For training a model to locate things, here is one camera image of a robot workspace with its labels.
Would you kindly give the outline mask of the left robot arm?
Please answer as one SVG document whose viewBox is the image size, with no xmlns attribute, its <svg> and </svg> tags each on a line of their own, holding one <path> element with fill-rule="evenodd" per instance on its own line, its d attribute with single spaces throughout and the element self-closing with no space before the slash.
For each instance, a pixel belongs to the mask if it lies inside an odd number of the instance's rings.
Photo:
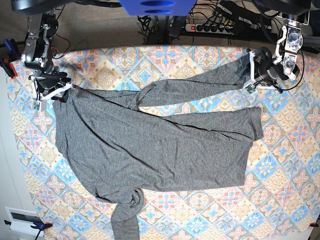
<svg viewBox="0 0 320 240">
<path fill-rule="evenodd" d="M 257 50 L 247 49 L 249 53 L 249 80 L 243 85 L 247 93 L 252 95 L 257 90 L 276 90 L 279 93 L 289 92 L 299 86 L 299 80 L 290 88 L 282 88 L 279 81 L 295 81 L 303 78 L 305 64 L 300 70 L 297 66 L 298 53 L 302 53 L 303 35 L 302 25 L 308 25 L 310 14 L 299 16 L 282 14 L 283 25 L 278 31 L 278 40 L 275 46 L 275 56 L 271 51 L 262 47 Z"/>
</svg>

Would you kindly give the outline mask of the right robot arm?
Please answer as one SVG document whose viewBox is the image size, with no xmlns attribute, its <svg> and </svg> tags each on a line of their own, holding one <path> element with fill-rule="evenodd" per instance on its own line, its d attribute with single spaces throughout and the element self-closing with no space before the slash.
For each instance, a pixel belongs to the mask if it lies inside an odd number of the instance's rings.
<svg viewBox="0 0 320 240">
<path fill-rule="evenodd" d="M 28 79 L 32 88 L 32 109 L 43 112 L 47 101 L 65 103 L 69 89 L 73 87 L 66 72 L 54 65 L 53 36 L 58 30 L 54 10 L 32 15 L 28 18 L 28 34 L 21 55 L 23 66 L 31 70 Z"/>
</svg>

